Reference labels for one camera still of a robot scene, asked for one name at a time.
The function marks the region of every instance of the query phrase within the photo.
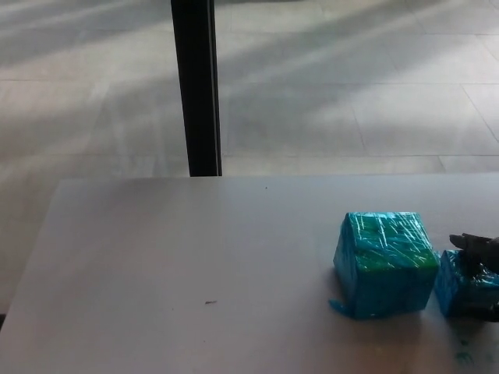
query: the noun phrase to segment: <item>white table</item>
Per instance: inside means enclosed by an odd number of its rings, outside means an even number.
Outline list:
[[[418,211],[445,249],[450,233],[499,235],[498,207],[499,175],[66,181],[0,373],[497,372],[499,327],[451,325],[433,296],[371,322],[327,300],[345,212]]]

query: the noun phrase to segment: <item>blue cube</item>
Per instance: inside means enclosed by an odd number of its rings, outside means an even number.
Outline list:
[[[442,314],[447,317],[472,316],[499,302],[499,274],[480,265],[477,274],[466,274],[458,250],[444,251],[435,281],[435,294]]]
[[[438,260],[419,214],[347,213],[334,268],[345,297],[343,313],[370,319],[424,309]]]

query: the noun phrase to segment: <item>black pole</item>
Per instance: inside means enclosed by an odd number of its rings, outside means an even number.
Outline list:
[[[221,176],[214,0],[172,0],[191,177]]]

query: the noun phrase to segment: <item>gray floor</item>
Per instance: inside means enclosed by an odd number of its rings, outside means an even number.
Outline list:
[[[217,0],[225,175],[499,171],[499,0]],[[61,178],[187,175],[168,0],[0,0],[0,312]]]

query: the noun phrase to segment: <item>floor tile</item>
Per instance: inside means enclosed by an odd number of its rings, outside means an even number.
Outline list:
[[[299,32],[313,31],[325,21],[316,2],[239,3],[232,6],[232,31]]]
[[[479,35],[478,39],[483,43],[488,51],[499,60],[499,35]]]
[[[352,106],[371,155],[499,154],[458,85],[357,86]]]
[[[87,154],[185,156],[178,84],[141,80],[111,85]]]
[[[319,0],[334,34],[422,34],[423,28],[403,0]]]
[[[402,83],[499,83],[499,62],[469,35],[401,35],[385,41]]]
[[[50,27],[77,30],[166,30],[172,14],[161,0],[37,0],[8,9],[0,28]]]
[[[251,42],[243,41],[243,45],[248,45],[243,49],[239,41],[246,35]],[[218,57],[222,83],[398,81],[398,72],[386,47],[380,41],[371,39],[345,40],[312,33],[278,37],[241,34],[221,37],[218,45],[223,48],[222,56]]]
[[[154,156],[82,156],[82,178],[152,178]]]
[[[0,30],[0,79],[74,79],[77,30]]]
[[[496,139],[499,139],[499,111],[497,109],[499,85],[466,84],[463,87]]]
[[[297,163],[301,175],[425,174],[444,171],[435,156],[300,157]]]
[[[156,157],[156,160],[154,162],[154,177],[189,177],[189,163],[187,157]]]
[[[381,39],[305,34],[282,45],[286,83],[390,83],[398,71]]]
[[[498,156],[441,156],[448,173],[484,173],[499,171]]]
[[[222,172],[225,176],[297,175],[295,157],[241,157],[222,158]]]
[[[171,33],[83,31],[73,54],[79,79],[178,79],[175,38]]]
[[[0,158],[82,153],[105,90],[86,83],[0,82]]]
[[[280,34],[217,34],[219,86],[268,82],[285,63]]]
[[[429,34],[499,34],[499,12],[487,0],[411,0]]]
[[[361,155],[359,128],[340,86],[254,85],[229,105],[234,155]]]

